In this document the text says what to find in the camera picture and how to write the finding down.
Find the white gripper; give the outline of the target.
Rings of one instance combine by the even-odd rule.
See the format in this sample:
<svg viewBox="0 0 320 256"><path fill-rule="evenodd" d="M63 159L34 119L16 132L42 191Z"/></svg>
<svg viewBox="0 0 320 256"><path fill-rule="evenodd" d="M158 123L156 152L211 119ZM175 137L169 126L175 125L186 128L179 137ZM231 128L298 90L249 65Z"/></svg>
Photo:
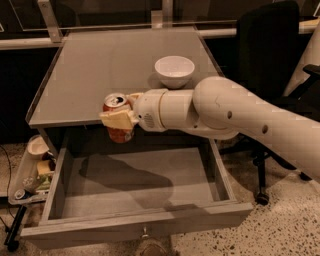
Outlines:
<svg viewBox="0 0 320 256"><path fill-rule="evenodd" d="M161 122L160 103L166 92L167 89L152 89L145 93L127 94L127 100L134 112L132 110L106 111L101 112L99 117L104 126L112 129L131 130L139 123L145 131L163 132L166 128Z"/></svg>

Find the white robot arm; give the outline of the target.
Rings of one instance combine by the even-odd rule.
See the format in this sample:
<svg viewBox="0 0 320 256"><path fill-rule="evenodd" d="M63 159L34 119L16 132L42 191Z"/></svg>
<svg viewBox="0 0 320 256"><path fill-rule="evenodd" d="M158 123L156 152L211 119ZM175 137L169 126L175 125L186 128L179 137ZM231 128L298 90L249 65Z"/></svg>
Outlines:
<svg viewBox="0 0 320 256"><path fill-rule="evenodd" d="M108 128L151 132L180 130L226 140L241 133L320 182L320 124L259 98L222 77L202 79L193 89L152 89L144 93L110 94L111 109L99 117Z"/></svg>

